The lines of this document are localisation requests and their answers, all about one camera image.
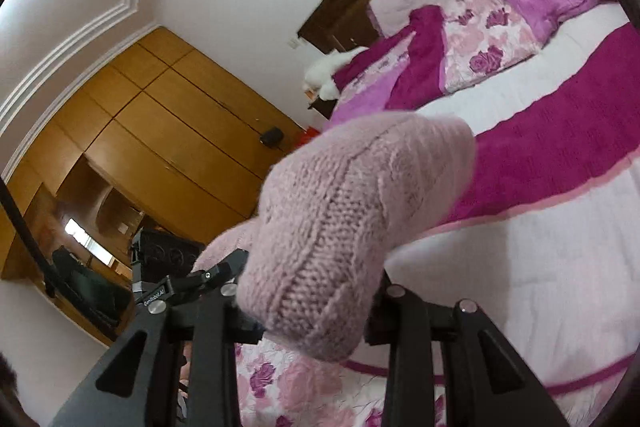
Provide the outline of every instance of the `magenta stripe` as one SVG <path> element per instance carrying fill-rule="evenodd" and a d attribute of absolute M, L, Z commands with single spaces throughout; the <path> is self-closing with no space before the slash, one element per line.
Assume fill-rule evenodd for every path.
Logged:
<path fill-rule="evenodd" d="M 578 378 L 577 380 L 558 383 L 554 385 L 546 385 L 546 390 L 549 392 L 551 396 L 561 396 L 563 394 L 575 393 L 576 391 L 580 391 L 585 387 L 592 387 L 596 384 L 602 383 L 605 380 L 609 380 L 609 378 L 615 377 L 616 375 L 625 372 L 629 369 L 631 362 L 635 354 L 629 355 L 624 359 L 618 360 L 616 363 L 612 363 L 608 367 L 593 373 L 592 375 L 587 375 L 586 377 Z"/>
<path fill-rule="evenodd" d="M 635 357 L 635 353 L 618 360 L 617 362 L 608 365 L 604 369 L 591 373 L 586 377 L 577 378 L 577 380 L 571 380 L 564 383 L 556 383 L 546 385 L 545 388 L 551 396 L 562 396 L 563 394 L 575 393 L 586 387 L 593 387 L 599 383 L 602 383 L 609 378 L 626 371 Z M 347 360 L 342 364 L 343 367 L 351 369 L 356 373 L 362 373 L 363 375 L 370 375 L 372 377 L 388 377 L 388 369 L 386 367 L 378 367 L 375 365 L 368 365 L 366 363 L 355 362 L 353 360 Z M 434 375 L 434 382 L 436 385 L 443 387 L 445 384 L 444 375 Z"/>
<path fill-rule="evenodd" d="M 444 223 L 497 216 L 602 176 L 640 146 L 640 35 L 613 31 L 555 92 L 479 134 L 476 173 Z"/>

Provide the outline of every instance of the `white bedsheet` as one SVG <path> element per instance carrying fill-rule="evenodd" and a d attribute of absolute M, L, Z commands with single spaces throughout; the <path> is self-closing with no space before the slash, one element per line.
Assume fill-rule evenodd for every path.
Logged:
<path fill-rule="evenodd" d="M 618 4 L 563 24 L 540 55 L 418 110 L 479 134 L 558 89 L 613 30 Z M 396 250 L 395 282 L 425 300 L 475 299 L 545 384 L 597 372 L 640 343 L 640 160 L 603 186 L 543 210 L 444 232 Z M 386 366 L 361 346 L 357 362 Z"/>

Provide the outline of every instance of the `purple flower pattern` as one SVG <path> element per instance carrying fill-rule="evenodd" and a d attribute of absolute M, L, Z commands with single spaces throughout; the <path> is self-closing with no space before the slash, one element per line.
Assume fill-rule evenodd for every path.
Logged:
<path fill-rule="evenodd" d="M 509 25 L 509 14 L 506 12 L 504 8 L 500 8 L 499 10 L 494 10 L 489 13 L 489 16 L 486 18 L 486 28 L 493 28 L 494 26 L 508 26 Z"/>
<path fill-rule="evenodd" d="M 369 416 L 364 420 L 363 427 L 380 427 L 382 425 L 382 411 L 375 407 L 371 409 Z"/>
<path fill-rule="evenodd" d="M 273 374 L 275 372 L 276 368 L 271 363 L 265 362 L 251 375 L 249 385 L 256 398 L 264 398 L 266 395 L 264 388 L 273 383 Z"/>
<path fill-rule="evenodd" d="M 445 416 L 444 416 L 445 404 L 444 404 L 444 395 L 441 395 L 436 400 L 435 411 L 436 411 L 436 427 L 447 427 Z"/>
<path fill-rule="evenodd" d="M 462 26 L 466 26 L 467 24 L 469 24 L 469 21 L 473 18 L 474 18 L 474 13 L 471 10 L 467 10 L 463 15 L 458 17 L 456 20 L 458 21 L 458 24 Z"/>
<path fill-rule="evenodd" d="M 278 416 L 275 427 L 291 427 L 293 422 L 286 416 Z"/>
<path fill-rule="evenodd" d="M 469 67 L 474 73 L 490 74 L 500 69 L 504 52 L 496 46 L 489 46 L 486 52 L 480 52 L 469 61 Z"/>

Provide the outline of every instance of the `black chair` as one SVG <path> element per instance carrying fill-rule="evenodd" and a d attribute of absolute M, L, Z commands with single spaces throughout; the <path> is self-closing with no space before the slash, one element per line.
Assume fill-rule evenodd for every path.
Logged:
<path fill-rule="evenodd" d="M 120 323 L 132 294 L 80 263 L 65 247 L 53 254 L 53 267 L 62 280 L 112 327 Z"/>

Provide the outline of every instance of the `bed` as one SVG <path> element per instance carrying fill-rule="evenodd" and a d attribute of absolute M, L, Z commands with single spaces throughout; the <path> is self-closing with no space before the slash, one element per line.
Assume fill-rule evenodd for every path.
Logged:
<path fill-rule="evenodd" d="M 323 0 L 300 36 L 324 53 L 375 46 L 370 1 Z M 451 216 L 386 263 L 427 301 L 476 300 L 572 426 L 604 425 L 638 375 L 640 38 L 628 22 L 620 4 L 594 4 L 526 60 L 417 108 L 463 118 L 480 168 Z M 511 187 L 501 164 L 517 171 Z M 236 357 L 245 426 L 380 425 L 384 348 L 362 344 L 343 367 L 269 341 Z M 444 426 L 444 388 L 434 399 Z"/>

